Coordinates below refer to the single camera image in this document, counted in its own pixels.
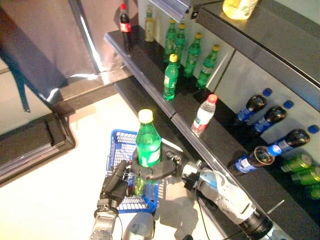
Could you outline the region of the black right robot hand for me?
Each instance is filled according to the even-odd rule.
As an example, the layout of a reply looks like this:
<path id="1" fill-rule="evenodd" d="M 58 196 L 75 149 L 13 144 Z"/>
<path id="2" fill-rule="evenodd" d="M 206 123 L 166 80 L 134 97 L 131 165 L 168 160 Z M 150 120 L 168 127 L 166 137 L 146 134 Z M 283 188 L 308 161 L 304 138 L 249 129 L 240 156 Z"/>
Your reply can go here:
<path id="1" fill-rule="evenodd" d="M 133 153 L 131 170 L 138 177 L 148 181 L 157 181 L 170 175 L 181 175 L 184 166 L 188 163 L 188 158 L 184 154 L 173 151 L 161 151 L 161 160 L 151 167 L 143 167 L 139 164 L 138 154 Z"/>

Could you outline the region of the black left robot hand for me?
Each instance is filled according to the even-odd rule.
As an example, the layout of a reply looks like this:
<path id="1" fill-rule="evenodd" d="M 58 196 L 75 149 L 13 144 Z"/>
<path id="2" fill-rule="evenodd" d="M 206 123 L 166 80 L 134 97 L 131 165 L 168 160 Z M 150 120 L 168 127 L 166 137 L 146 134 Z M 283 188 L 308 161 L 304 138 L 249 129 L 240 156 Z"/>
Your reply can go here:
<path id="1" fill-rule="evenodd" d="M 119 205 L 127 194 L 128 183 L 123 180 L 127 169 L 127 162 L 122 160 L 113 173 L 106 176 L 100 192 L 100 199 L 111 199 Z"/>

